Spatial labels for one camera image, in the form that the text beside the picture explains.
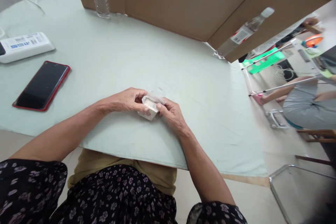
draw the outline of metal frame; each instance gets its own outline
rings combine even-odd
[[[264,57],[262,57],[262,58],[260,58],[260,59],[258,59],[256,61],[254,61],[250,65],[247,65],[247,66],[245,66],[245,67],[243,67],[241,69],[243,72],[245,72],[248,84],[250,86],[250,90],[249,91],[250,91],[251,94],[249,94],[249,96],[254,96],[254,95],[257,95],[257,94],[260,94],[260,93],[266,93],[266,92],[269,92],[269,91],[274,91],[274,90],[277,90],[277,89],[280,89],[280,88],[285,88],[285,87],[288,87],[288,86],[295,86],[295,85],[297,85],[299,83],[305,83],[305,82],[309,82],[309,81],[312,81],[312,80],[315,80],[315,79],[323,79],[323,76],[319,72],[319,70],[316,67],[316,65],[311,60],[308,59],[308,61],[306,61],[306,63],[309,64],[309,67],[312,70],[312,74],[314,74],[315,77],[310,78],[310,79],[306,79],[306,80],[301,80],[301,81],[298,81],[298,82],[295,82],[295,83],[286,84],[286,85],[279,86],[279,87],[276,87],[276,88],[274,87],[274,88],[263,90],[263,91],[260,91],[260,92],[254,92],[253,88],[252,88],[252,84],[251,84],[250,78],[249,78],[249,73],[247,71],[247,68],[250,67],[250,66],[252,66],[253,64],[258,63],[259,61],[261,61],[261,60],[263,60],[263,59],[265,59],[265,58],[267,58],[267,57],[269,57],[269,56],[271,56],[271,55],[279,52],[279,51],[282,51],[283,49],[290,48],[290,47],[294,47],[298,51],[299,55],[305,61],[307,60],[307,55],[302,50],[303,47],[301,46],[301,41],[295,38],[295,39],[291,40],[289,44],[284,45],[282,48],[280,48],[280,49],[278,49],[278,50],[276,50],[276,51],[274,51],[274,52],[272,52],[272,53],[270,53],[270,54],[268,54],[268,55],[266,55],[266,56],[264,56]]]
[[[271,124],[271,128],[279,128],[279,129],[288,129],[290,128],[290,126],[288,126],[287,124],[282,124],[279,123],[279,121],[277,120],[275,114],[282,114],[282,110],[276,110],[273,109],[270,112],[265,112],[265,116],[271,116],[271,118],[273,119],[275,124]]]
[[[274,173],[272,173],[270,176],[269,176],[269,184],[271,186],[271,191],[274,195],[274,198],[276,200],[276,202],[278,203],[279,207],[280,207],[280,210],[283,214],[283,217],[285,218],[285,221],[288,223],[288,224],[292,224],[290,219],[289,219],[289,216],[287,215],[287,212],[285,211],[285,208],[283,206],[283,204],[281,203],[281,200],[273,186],[273,180],[275,177],[277,177],[279,174],[281,174],[282,172],[286,171],[288,168],[297,168],[297,169],[300,169],[300,170],[304,170],[304,171],[307,171],[307,172],[311,172],[311,173],[315,173],[317,175],[320,175],[320,176],[323,176],[323,177],[327,177],[327,178],[330,178],[330,179],[334,179],[336,180],[336,177],[332,177],[332,176],[329,176],[327,174],[323,174],[323,173],[318,173],[316,171],[311,171],[311,170],[308,170],[308,169],[305,169],[305,168],[302,168],[302,167],[299,167],[299,166],[296,166],[294,164],[286,164],[284,166],[282,166],[280,169],[276,170]]]

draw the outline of floral pattern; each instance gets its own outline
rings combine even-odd
[[[157,190],[145,174],[115,165],[90,174],[68,191],[60,162],[10,159],[0,163],[0,223],[177,223],[174,197]],[[243,223],[238,207],[199,203],[187,223]]]

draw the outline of floor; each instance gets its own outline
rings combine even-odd
[[[268,68],[261,74],[255,74],[251,79],[253,89],[259,90],[284,84],[284,80],[274,77],[273,72],[274,69]],[[261,131],[264,159],[269,174],[285,164],[294,164],[321,173],[335,175],[334,170],[330,167],[295,159],[294,155],[296,154],[328,160],[319,143],[303,141],[293,128],[287,130],[271,129],[264,112],[271,109],[280,109],[279,104],[271,102],[262,108],[251,99],[251,107],[257,126]],[[0,131],[0,161],[7,159],[30,139],[29,136]],[[81,148],[77,148],[64,159],[63,162],[68,166],[68,177],[73,174],[80,153]],[[269,188],[232,180],[225,181],[248,223],[286,223]],[[174,195],[177,203],[176,220],[179,224],[186,223],[191,207],[200,199],[188,171],[178,170],[175,185],[177,187]],[[331,197],[326,190],[334,186],[330,179],[296,170],[281,174],[274,181],[274,185],[280,199],[285,204],[292,223],[301,223],[304,219],[316,213],[316,204],[321,204],[326,198]],[[59,203],[63,202],[66,196],[67,189],[65,188]]]

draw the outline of light green tablecloth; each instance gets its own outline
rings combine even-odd
[[[36,136],[97,100],[128,87],[178,102],[185,120],[221,173],[266,176],[238,62],[212,56],[206,44],[125,15],[109,20],[80,0],[38,0],[45,14],[22,1],[0,13],[9,36],[44,32],[56,50],[0,65],[0,128]],[[12,107],[45,60],[72,68],[47,112]],[[82,147],[187,169],[182,148],[162,119],[112,113]]]

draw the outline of sleeve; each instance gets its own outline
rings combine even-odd
[[[8,159],[1,162],[1,223],[48,222],[67,174],[67,166],[56,161]]]
[[[219,201],[198,203],[189,212],[187,224],[247,224],[237,206]]]

